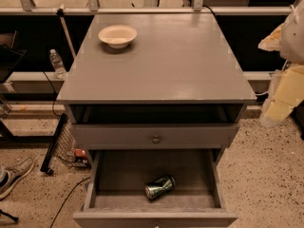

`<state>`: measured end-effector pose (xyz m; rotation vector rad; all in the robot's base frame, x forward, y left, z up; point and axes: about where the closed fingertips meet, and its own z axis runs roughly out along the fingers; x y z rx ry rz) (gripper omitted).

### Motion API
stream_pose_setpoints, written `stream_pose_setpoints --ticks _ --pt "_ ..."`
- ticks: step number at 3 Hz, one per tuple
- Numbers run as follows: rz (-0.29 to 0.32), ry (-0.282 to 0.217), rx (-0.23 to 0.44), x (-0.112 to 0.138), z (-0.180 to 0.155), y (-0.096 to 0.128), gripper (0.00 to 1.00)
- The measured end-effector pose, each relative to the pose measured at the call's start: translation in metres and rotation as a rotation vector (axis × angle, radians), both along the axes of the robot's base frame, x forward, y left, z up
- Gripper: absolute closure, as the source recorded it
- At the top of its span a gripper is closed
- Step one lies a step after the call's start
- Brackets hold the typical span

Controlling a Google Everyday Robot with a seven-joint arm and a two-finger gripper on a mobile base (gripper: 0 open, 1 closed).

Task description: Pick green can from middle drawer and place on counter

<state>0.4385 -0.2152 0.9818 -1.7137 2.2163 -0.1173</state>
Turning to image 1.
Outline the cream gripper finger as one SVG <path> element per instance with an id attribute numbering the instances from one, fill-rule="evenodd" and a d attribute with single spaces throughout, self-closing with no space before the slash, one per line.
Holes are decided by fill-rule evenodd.
<path id="1" fill-rule="evenodd" d="M 285 70 L 276 70 L 270 82 L 268 98 L 259 117 L 265 127 L 284 121 L 304 101 L 304 66 L 291 64 Z"/>

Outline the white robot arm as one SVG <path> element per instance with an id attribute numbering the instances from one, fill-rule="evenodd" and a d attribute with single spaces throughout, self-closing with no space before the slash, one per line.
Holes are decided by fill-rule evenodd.
<path id="1" fill-rule="evenodd" d="M 260 123 L 271 127 L 280 124 L 304 101 L 304 0 L 291 5 L 285 22 L 262 39 L 258 48 L 278 51 L 285 59 L 269 85 Z"/>

